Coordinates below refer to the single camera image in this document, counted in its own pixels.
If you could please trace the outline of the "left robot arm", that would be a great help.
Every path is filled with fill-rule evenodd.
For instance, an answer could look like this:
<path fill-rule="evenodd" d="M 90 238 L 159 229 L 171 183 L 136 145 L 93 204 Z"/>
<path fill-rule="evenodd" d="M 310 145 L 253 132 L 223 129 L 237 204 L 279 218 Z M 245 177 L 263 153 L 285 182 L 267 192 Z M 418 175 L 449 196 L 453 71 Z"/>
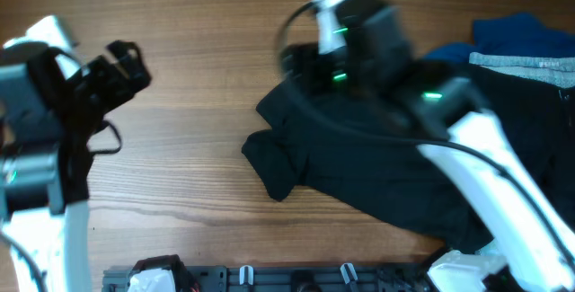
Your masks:
<path fill-rule="evenodd" d="M 115 40 L 86 65 L 27 41 L 1 52 L 1 240 L 22 291 L 88 291 L 87 176 L 106 115 L 151 83 L 138 45 Z"/>

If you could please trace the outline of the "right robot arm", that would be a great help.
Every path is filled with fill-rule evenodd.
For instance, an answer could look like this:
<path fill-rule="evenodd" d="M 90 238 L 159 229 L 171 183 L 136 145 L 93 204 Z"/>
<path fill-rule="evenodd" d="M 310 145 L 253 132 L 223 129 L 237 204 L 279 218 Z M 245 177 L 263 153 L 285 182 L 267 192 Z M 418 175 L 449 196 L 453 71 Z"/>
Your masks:
<path fill-rule="evenodd" d="M 450 179 L 489 229 L 496 252 L 442 252 L 419 291 L 571 291 L 574 233 L 526 171 L 500 120 L 464 74 L 417 62 L 385 0 L 311 0 L 320 78 L 361 93 L 389 129 Z"/>

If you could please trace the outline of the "black t-shirt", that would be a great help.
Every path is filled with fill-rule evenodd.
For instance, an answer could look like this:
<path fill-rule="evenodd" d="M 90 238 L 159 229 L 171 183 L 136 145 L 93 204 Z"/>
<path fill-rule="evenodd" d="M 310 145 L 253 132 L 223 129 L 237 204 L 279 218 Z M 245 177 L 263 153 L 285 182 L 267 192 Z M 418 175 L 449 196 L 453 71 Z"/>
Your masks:
<path fill-rule="evenodd" d="M 301 108 L 292 82 L 273 88 L 256 111 L 269 128 L 248 136 L 242 152 L 272 199 L 303 185 L 461 252 L 492 241 L 456 186 L 415 146 L 327 126 Z"/>

